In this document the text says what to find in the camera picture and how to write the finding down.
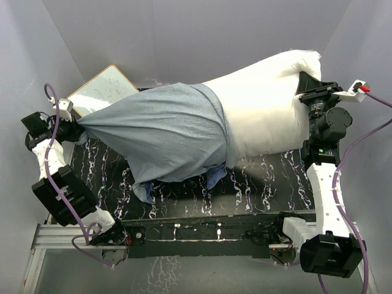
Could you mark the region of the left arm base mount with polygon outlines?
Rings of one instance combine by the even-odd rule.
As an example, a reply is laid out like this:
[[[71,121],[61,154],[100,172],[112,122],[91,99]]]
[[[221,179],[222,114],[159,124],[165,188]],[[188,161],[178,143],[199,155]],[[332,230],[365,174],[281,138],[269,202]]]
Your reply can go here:
[[[142,226],[122,227],[115,224],[111,229],[99,235],[94,235],[89,244],[91,246],[103,246],[103,254],[110,251],[120,251],[121,258],[118,261],[103,257],[103,261],[109,261],[114,268],[127,259],[140,259],[146,257],[146,229]]]

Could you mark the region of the blue fish print pillowcase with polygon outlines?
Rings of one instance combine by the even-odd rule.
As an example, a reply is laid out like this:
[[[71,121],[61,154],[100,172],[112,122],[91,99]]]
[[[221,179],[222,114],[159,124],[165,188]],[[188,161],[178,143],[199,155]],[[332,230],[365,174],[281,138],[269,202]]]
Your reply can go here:
[[[179,183],[206,174],[212,189],[239,161],[221,101],[203,84],[176,83],[125,97],[77,121],[127,159],[132,190],[153,202],[155,181]]]

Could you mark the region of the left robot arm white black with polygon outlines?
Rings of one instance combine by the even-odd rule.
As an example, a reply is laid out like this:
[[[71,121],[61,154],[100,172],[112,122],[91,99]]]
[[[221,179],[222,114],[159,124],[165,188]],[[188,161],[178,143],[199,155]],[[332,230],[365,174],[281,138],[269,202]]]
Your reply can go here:
[[[85,227],[95,224],[96,232],[105,233],[113,244],[121,244],[127,235],[125,227],[115,223],[108,211],[98,207],[98,198],[64,159],[62,142],[76,142],[83,128],[77,125],[74,118],[71,121],[60,119],[55,141],[51,143],[55,121],[55,115],[43,119],[39,112],[21,119],[28,130],[25,145],[34,153],[40,167],[40,178],[32,185],[33,193],[58,224],[63,227],[77,225],[75,216],[58,194],[58,190],[61,190]]]

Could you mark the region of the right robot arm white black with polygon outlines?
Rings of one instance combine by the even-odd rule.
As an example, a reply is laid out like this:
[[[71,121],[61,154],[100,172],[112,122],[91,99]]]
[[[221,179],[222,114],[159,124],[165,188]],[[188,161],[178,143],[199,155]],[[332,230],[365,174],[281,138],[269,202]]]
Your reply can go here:
[[[363,259],[365,244],[341,215],[344,202],[337,182],[339,142],[352,125],[350,113],[337,104],[363,99],[359,92],[363,84],[357,80],[352,90],[344,91],[336,82],[299,74],[296,93],[308,107],[309,117],[309,138],[303,142],[301,159],[312,187],[316,225],[310,226],[299,214],[281,212],[273,236],[280,243],[291,241],[299,249],[306,273],[349,278]]]

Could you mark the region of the white pillow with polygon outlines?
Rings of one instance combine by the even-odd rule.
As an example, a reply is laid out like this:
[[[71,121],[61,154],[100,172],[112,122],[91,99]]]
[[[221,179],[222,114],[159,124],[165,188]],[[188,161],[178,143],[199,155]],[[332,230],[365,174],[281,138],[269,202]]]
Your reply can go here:
[[[299,149],[309,138],[300,72],[321,79],[320,53],[289,50],[204,82],[219,98],[240,157]]]

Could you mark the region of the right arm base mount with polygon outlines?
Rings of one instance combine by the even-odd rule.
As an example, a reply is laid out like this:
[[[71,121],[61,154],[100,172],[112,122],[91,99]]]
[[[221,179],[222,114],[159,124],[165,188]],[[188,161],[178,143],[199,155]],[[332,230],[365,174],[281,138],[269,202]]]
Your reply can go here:
[[[298,247],[289,237],[280,235],[274,224],[258,224],[254,228],[246,230],[241,238],[249,240],[257,246],[268,246],[269,257],[273,265],[284,268],[300,265]]]

